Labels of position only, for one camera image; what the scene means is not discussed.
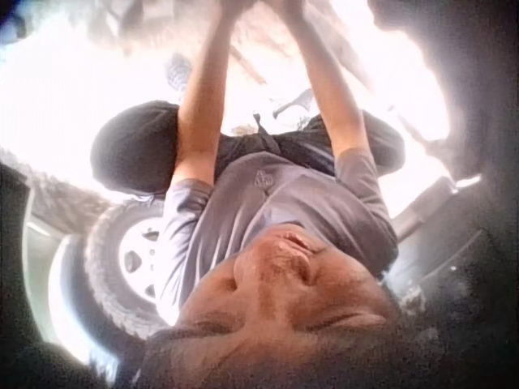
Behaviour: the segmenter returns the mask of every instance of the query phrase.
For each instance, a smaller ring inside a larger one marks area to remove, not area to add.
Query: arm
[[[265,0],[283,19],[301,50],[332,151],[338,157],[351,148],[369,151],[362,115],[335,58],[304,15],[304,0]]]
[[[208,37],[178,111],[177,159],[172,184],[195,178],[214,184],[225,104],[230,38],[249,0],[220,0]]]

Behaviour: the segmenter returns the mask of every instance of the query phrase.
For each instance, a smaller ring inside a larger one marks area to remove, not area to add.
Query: short sleeve
[[[172,185],[165,196],[153,271],[157,310],[169,325],[177,321],[191,237],[211,191],[212,187],[205,182],[189,179]]]
[[[368,150],[355,148],[343,152],[335,161],[336,180],[359,199],[372,214],[378,232],[373,237],[383,245],[391,260],[398,254],[397,236],[380,192],[379,180]]]

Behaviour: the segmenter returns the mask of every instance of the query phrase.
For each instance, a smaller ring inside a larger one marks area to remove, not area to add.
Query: man
[[[365,118],[377,121],[358,110],[304,1],[265,1],[299,45],[324,126],[317,118],[284,137],[221,138],[230,38],[254,0],[220,0],[178,113],[137,107],[94,145],[94,172],[108,187],[158,195],[170,180],[154,272],[157,309],[174,328],[151,340],[143,387],[253,387],[258,371],[243,373],[251,366],[285,383],[326,364],[334,347],[365,357],[397,327],[376,279],[397,239],[370,141],[388,171],[401,164],[401,139],[387,128],[368,136]],[[149,131],[118,134],[124,123]]]

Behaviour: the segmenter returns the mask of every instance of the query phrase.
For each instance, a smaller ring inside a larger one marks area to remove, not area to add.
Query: tire
[[[88,284],[106,316],[126,333],[146,340],[169,326],[153,302],[143,299],[127,283],[119,265],[119,246],[139,222],[161,217],[162,202],[130,201],[101,215],[88,237],[85,266]]]

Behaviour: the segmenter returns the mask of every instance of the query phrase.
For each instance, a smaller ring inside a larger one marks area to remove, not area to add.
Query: dark shorts
[[[131,195],[165,194],[174,171],[177,113],[177,105],[152,101],[110,120],[92,146],[94,178],[108,189]],[[402,137],[386,122],[365,111],[363,115],[379,175],[398,170],[405,160]],[[254,152],[272,152],[296,165],[334,175],[330,138],[320,116],[301,131],[281,135],[269,135],[263,127],[253,135],[222,135],[215,178],[231,162]]]

